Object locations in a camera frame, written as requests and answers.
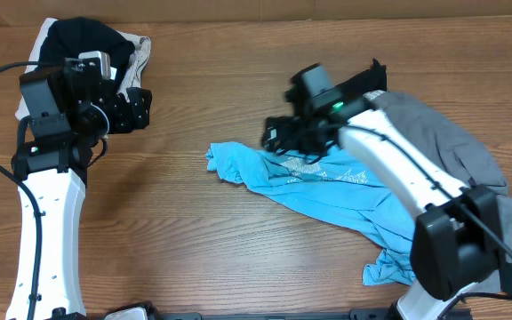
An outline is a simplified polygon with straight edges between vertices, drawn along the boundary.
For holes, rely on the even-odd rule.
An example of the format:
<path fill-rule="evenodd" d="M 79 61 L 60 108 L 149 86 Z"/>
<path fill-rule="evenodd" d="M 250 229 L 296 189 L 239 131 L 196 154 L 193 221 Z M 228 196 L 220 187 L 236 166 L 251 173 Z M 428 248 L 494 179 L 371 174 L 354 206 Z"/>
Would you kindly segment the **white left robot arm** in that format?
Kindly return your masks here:
<path fill-rule="evenodd" d="M 20 77 L 26 114 L 12 172 L 20 182 L 20 255 L 9 319 L 83 319 L 78 273 L 79 221 L 87 171 L 110 134 L 149 124 L 152 94 L 118 92 L 116 69 L 100 51 Z"/>

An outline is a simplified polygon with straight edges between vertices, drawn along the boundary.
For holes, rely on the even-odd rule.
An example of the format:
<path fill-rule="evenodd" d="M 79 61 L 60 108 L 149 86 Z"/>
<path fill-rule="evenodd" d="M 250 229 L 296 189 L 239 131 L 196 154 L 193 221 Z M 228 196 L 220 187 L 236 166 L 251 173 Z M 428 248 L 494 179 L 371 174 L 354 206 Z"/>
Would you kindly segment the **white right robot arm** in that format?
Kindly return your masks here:
<path fill-rule="evenodd" d="M 282 155 L 298 151 L 321 159 L 336 145 L 366 164 L 414 218 L 410 261 L 417 277 L 387 311 L 388 319 L 469 319 L 456 305 L 477 296 L 476 286 L 504 257 L 494 192 L 470 187 L 428 160 L 374 106 L 368 92 L 384 90 L 386 68 L 334 84 L 320 64 L 291 79 L 284 98 L 292 116 L 265 121 L 261 145 Z"/>

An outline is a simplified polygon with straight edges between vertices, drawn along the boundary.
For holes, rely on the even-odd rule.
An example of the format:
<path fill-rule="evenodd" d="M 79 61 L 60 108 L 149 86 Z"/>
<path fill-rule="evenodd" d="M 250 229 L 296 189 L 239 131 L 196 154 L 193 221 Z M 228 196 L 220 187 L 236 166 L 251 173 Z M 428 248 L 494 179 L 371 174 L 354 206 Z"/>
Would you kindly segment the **light blue t-shirt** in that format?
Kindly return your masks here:
<path fill-rule="evenodd" d="M 364 267 L 363 283 L 415 280 L 410 263 L 414 222 L 398 198 L 347 151 L 337 147 L 317 163 L 290 151 L 282 156 L 238 142 L 213 143 L 210 172 L 310 218 L 361 233 L 380 246 Z"/>

